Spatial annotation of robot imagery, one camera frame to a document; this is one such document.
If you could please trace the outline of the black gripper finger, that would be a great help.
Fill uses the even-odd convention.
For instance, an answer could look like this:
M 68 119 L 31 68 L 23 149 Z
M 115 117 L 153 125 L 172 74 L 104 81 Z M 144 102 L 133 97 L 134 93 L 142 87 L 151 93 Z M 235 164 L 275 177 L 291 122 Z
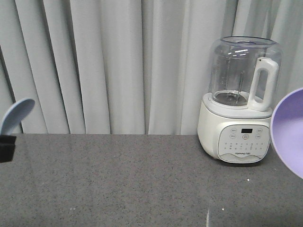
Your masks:
M 0 162 L 10 162 L 14 157 L 16 136 L 0 136 Z

